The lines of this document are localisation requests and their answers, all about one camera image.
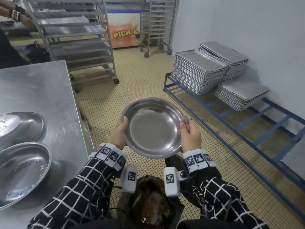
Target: checkered sleeve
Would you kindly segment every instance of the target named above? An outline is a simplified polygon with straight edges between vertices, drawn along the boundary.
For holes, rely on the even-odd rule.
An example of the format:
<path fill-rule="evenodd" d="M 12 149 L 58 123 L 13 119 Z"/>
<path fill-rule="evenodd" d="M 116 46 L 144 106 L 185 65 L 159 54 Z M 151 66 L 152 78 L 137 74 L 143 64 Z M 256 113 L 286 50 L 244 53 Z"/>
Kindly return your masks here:
<path fill-rule="evenodd" d="M 36 215 L 28 229 L 65 229 L 102 219 L 108 208 L 116 170 L 96 156 Z"/>
<path fill-rule="evenodd" d="M 241 222 L 252 229 L 268 229 L 247 207 L 240 191 L 222 180 L 215 167 L 196 171 L 193 194 L 201 205 L 201 217 Z"/>

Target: rolling rack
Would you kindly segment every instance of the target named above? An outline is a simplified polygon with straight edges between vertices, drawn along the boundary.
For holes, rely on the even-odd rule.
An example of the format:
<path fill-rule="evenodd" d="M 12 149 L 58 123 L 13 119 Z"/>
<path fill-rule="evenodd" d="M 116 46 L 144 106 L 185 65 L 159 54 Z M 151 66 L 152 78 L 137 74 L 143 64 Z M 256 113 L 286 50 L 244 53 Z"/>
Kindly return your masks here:
<path fill-rule="evenodd" d="M 172 81 L 170 84 L 166 84 L 167 80 Z M 265 160 L 267 160 L 270 164 L 272 164 L 278 171 L 280 171 L 284 176 L 286 176 L 290 181 L 292 181 L 298 188 L 300 188 L 302 191 L 305 191 L 305 183 L 302 182 L 301 179 L 296 177 L 295 175 L 292 175 L 283 165 L 281 165 L 281 160 L 284 158 L 284 156 L 296 145 L 297 142 L 303 137 L 305 134 L 305 127 L 303 127 L 299 133 L 296 135 L 292 134 L 290 131 L 286 130 L 284 127 L 282 127 L 282 124 L 287 122 L 288 119 L 294 119 L 295 121 L 299 122 L 302 125 L 305 125 L 305 120 L 301 117 L 293 114 L 292 112 L 280 107 L 276 103 L 268 100 L 267 98 L 263 98 L 262 101 L 269 105 L 267 108 L 265 108 L 262 111 L 257 111 L 253 107 L 249 107 L 248 109 L 256 115 L 250 119 L 247 119 L 243 122 L 241 122 L 237 127 L 232 127 L 228 122 L 226 122 L 223 117 L 230 114 L 234 110 L 231 108 L 229 110 L 226 110 L 220 114 L 216 113 L 214 110 L 211 109 L 211 106 L 216 105 L 217 103 L 221 103 L 221 100 L 212 101 L 210 103 L 203 103 L 198 96 L 194 95 L 188 88 L 180 84 L 179 81 L 174 79 L 171 76 L 171 73 L 167 73 L 165 75 L 164 80 L 164 87 L 163 91 L 168 92 L 171 96 L 174 97 L 183 107 L 185 107 L 201 124 L 203 124 L 217 139 L 219 139 L 220 142 L 222 142 L 231 152 L 240 160 L 242 161 L 257 177 L 259 177 L 285 204 L 287 204 L 302 220 L 305 221 L 305 214 L 304 212 L 298 208 L 295 204 L 293 204 L 290 200 L 288 200 L 287 197 L 285 197 L 273 184 L 270 183 L 261 173 L 259 173 L 245 158 L 243 158 L 237 151 L 234 150 L 232 146 L 230 146 L 223 138 L 221 138 L 211 127 L 207 125 L 207 123 L 204 122 L 203 119 L 201 119 L 196 113 L 192 111 L 189 107 L 183 103 L 169 88 L 172 87 L 179 87 L 184 92 L 186 92 L 189 96 L 191 96 L 194 100 L 196 100 L 200 105 L 202 105 L 204 108 L 206 108 L 212 115 L 214 115 L 219 121 L 221 121 L 225 126 L 227 126 L 234 134 L 236 134 L 238 137 L 240 137 L 244 142 L 246 142 L 251 148 L 253 148 L 259 155 L 261 155 Z M 286 115 L 282 120 L 279 122 L 274 122 L 270 118 L 268 118 L 265 113 L 271 109 L 276 109 L 277 111 L 283 113 Z M 262 118 L 263 120 L 269 122 L 272 124 L 272 127 L 267 130 L 264 134 L 260 135 L 255 141 L 248 140 L 245 136 L 243 136 L 239 130 L 244 128 L 245 126 L 252 123 L 254 120 Z M 286 135 L 288 135 L 291 139 L 290 141 L 282 148 L 281 151 L 277 153 L 276 156 L 273 158 L 270 158 L 267 156 L 262 150 L 258 148 L 260 144 L 265 142 L 269 137 L 273 135 L 273 133 L 276 130 L 280 130 Z"/>
<path fill-rule="evenodd" d="M 159 48 L 167 46 L 167 54 L 172 54 L 173 30 L 179 0 L 141 0 L 140 3 L 140 51 L 149 57 L 150 44 L 158 42 Z"/>
<path fill-rule="evenodd" d="M 70 72 L 103 67 L 93 78 L 86 78 L 88 72 L 71 74 L 73 83 L 92 82 L 109 76 L 119 84 L 105 0 L 23 1 L 52 60 L 64 59 Z"/>

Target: caster wheel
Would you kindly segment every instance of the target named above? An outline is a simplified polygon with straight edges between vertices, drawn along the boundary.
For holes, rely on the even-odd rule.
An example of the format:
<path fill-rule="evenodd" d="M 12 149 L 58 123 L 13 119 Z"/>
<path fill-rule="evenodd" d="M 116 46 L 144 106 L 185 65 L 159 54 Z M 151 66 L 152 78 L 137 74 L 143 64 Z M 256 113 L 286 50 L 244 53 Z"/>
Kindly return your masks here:
<path fill-rule="evenodd" d="M 112 81 L 114 82 L 114 84 L 119 84 L 120 83 L 119 79 L 114 79 Z"/>
<path fill-rule="evenodd" d="M 145 54 L 144 54 L 144 58 L 148 58 L 149 57 L 149 51 L 147 51 L 147 52 L 145 52 Z"/>

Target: stainless steel bowl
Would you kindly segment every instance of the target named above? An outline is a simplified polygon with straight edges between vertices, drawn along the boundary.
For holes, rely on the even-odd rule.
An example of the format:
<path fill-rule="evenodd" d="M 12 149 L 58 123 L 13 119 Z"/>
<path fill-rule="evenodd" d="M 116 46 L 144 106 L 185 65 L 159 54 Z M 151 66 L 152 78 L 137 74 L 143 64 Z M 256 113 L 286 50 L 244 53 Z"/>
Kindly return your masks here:
<path fill-rule="evenodd" d="M 10 146 L 37 141 L 47 126 L 45 118 L 35 112 L 11 112 L 0 116 L 0 151 Z"/>
<path fill-rule="evenodd" d="M 25 142 L 0 152 L 0 210 L 27 196 L 45 177 L 52 161 L 48 148 Z"/>
<path fill-rule="evenodd" d="M 120 117 L 129 119 L 125 131 L 127 145 L 148 158 L 168 158 L 181 147 L 181 111 L 166 100 L 148 97 L 129 104 Z"/>

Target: beige floor tile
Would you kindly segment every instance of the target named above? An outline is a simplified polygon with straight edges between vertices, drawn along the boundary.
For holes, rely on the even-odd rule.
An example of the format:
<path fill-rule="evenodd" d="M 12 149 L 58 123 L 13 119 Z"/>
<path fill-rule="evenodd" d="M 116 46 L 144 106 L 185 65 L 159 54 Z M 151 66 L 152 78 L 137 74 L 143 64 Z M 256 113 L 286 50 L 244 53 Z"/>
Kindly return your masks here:
<path fill-rule="evenodd" d="M 267 222 L 271 228 L 303 228 L 302 223 L 292 211 L 246 168 L 226 146 L 195 120 L 168 93 L 163 92 L 165 73 L 171 72 L 173 56 L 168 56 L 163 51 L 155 49 L 151 57 L 145 59 L 139 48 L 116 50 L 114 56 L 120 84 L 115 85 L 108 78 L 104 82 L 86 86 L 83 92 L 79 94 L 79 99 L 93 126 L 91 135 L 94 146 L 107 141 L 112 128 L 120 117 L 120 113 L 133 100 L 150 96 L 168 100 L 179 107 L 186 116 L 194 119 L 202 134 L 202 147 L 216 161 L 224 180 L 232 182 L 239 188 L 251 211 Z M 301 190 L 278 173 L 273 166 L 185 92 L 179 88 L 174 88 L 173 92 L 242 157 L 264 174 L 285 196 L 305 211 L 305 195 Z M 204 95 L 201 98 L 206 103 L 217 100 L 212 94 Z M 213 106 L 212 109 L 219 113 L 227 110 L 228 106 L 223 103 Z M 253 115 L 251 111 L 244 110 L 227 115 L 225 120 L 236 126 Z M 254 140 L 270 127 L 271 125 L 258 119 L 241 130 L 241 133 L 249 140 Z M 276 132 L 275 136 L 262 144 L 261 149 L 272 157 L 287 141 L 288 137 L 286 135 Z M 138 167 L 138 177 L 149 174 L 163 178 L 163 169 L 165 168 L 163 160 L 153 160 L 139 156 L 129 148 L 127 148 L 127 152 L 129 155 L 127 162 Z M 116 206 L 119 197 L 119 191 L 114 189 L 111 197 L 112 207 Z M 181 197 L 181 202 L 185 205 L 181 219 L 196 219 L 199 217 L 198 209 L 184 197 Z"/>

